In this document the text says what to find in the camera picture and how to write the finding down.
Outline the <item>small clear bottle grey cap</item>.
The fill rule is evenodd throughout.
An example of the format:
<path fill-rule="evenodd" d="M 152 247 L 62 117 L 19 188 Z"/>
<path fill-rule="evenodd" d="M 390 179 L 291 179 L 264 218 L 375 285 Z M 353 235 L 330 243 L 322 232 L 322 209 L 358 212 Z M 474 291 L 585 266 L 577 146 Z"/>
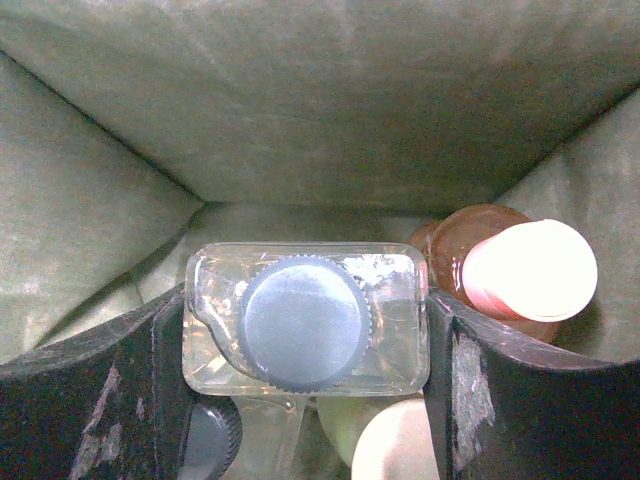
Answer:
<path fill-rule="evenodd" d="M 202 397 L 192 408 L 180 479 L 289 479 L 308 399 Z"/>

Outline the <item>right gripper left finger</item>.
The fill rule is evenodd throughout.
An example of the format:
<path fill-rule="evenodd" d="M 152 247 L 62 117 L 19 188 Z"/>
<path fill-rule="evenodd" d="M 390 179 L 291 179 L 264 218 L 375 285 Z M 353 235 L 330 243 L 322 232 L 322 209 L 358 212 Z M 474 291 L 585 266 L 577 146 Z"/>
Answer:
<path fill-rule="evenodd" d="M 184 288 L 1 367 L 4 479 L 175 479 L 194 395 Z"/>

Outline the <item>green bottle beige cap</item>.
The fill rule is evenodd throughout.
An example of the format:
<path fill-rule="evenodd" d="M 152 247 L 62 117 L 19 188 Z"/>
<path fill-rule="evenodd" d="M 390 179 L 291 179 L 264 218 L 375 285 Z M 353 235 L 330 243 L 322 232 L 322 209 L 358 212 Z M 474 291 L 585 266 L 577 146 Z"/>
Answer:
<path fill-rule="evenodd" d="M 422 395 L 319 397 L 316 406 L 353 479 L 440 477 Z"/>

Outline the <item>clear bottle with black label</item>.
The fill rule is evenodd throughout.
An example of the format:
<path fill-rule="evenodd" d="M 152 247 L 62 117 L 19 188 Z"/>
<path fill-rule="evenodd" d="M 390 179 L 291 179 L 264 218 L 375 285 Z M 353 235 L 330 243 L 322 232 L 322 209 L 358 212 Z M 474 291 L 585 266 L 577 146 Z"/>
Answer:
<path fill-rule="evenodd" d="M 428 267 L 401 243 L 229 242 L 188 260 L 182 371 L 214 396 L 413 394 Z"/>

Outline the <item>olive canvas bag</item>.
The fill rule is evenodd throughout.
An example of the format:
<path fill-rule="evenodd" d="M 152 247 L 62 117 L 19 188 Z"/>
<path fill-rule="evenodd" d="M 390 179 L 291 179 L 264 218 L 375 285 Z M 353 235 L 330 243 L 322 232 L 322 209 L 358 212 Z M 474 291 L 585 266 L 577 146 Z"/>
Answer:
<path fill-rule="evenodd" d="M 403 241 L 492 201 L 595 250 L 558 345 L 637 358 L 637 2 L 1 5 L 3 360 L 210 241 Z"/>

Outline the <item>orange bottle pink cap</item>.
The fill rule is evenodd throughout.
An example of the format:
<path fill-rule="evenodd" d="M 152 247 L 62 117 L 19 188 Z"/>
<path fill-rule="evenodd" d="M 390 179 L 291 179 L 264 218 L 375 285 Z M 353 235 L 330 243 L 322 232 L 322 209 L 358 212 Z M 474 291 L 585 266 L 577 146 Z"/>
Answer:
<path fill-rule="evenodd" d="M 577 230 L 510 207 L 462 208 L 417 228 L 408 242 L 425 256 L 431 285 L 545 343 L 596 291 L 596 257 Z"/>

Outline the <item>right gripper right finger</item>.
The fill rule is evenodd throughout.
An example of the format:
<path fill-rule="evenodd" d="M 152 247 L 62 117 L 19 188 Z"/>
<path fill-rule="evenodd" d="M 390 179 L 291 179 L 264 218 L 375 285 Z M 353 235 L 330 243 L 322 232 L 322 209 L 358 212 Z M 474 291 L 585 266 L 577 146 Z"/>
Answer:
<path fill-rule="evenodd" d="M 443 479 L 636 479 L 639 363 L 533 339 L 433 289 L 424 387 Z"/>

